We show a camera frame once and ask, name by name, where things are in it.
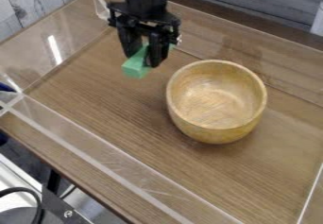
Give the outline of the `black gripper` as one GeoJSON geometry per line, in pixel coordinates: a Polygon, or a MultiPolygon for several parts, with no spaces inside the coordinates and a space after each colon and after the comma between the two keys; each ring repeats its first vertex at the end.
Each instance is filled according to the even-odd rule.
{"type": "Polygon", "coordinates": [[[128,58],[141,49],[141,36],[148,37],[145,65],[156,68],[168,57],[169,44],[178,42],[180,19],[166,11],[168,0],[108,2],[108,24],[117,28],[128,58]]]}

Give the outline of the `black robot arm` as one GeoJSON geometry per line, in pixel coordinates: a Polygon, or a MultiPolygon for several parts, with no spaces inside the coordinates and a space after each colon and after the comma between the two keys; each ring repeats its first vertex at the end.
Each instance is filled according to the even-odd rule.
{"type": "Polygon", "coordinates": [[[117,29],[125,56],[130,58],[142,47],[142,38],[148,38],[144,50],[144,64],[156,68],[166,59],[169,46],[178,44],[180,19],[168,12],[168,0],[124,0],[106,4],[108,24],[117,29]]]}

